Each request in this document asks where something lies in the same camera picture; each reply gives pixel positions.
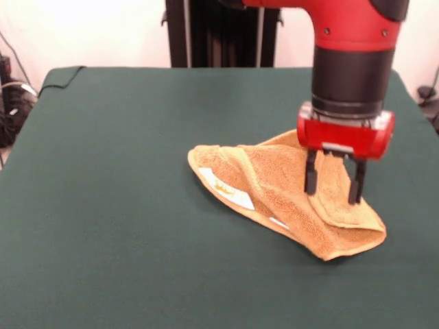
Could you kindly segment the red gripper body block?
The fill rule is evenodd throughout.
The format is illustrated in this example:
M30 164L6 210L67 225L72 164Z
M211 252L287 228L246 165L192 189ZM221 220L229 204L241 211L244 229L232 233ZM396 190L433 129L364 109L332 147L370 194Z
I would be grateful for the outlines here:
M296 131L299 143L307 149L379 160L388 149L394 127L395 115L387 110L373 119L336 119L317 113L306 101L299 107Z

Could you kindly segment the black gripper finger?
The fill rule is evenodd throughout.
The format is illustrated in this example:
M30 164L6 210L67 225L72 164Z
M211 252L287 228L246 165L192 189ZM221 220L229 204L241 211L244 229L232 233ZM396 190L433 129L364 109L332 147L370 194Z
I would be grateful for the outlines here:
M317 151L308 150L307 159L305 163L305 186L304 192L308 195L314 195L316 193L318 172L315 168Z
M348 202L351 205L355 205L359 204L362 199L367 161L356 158L352 158L352 161L355 163L355 177L351 180Z

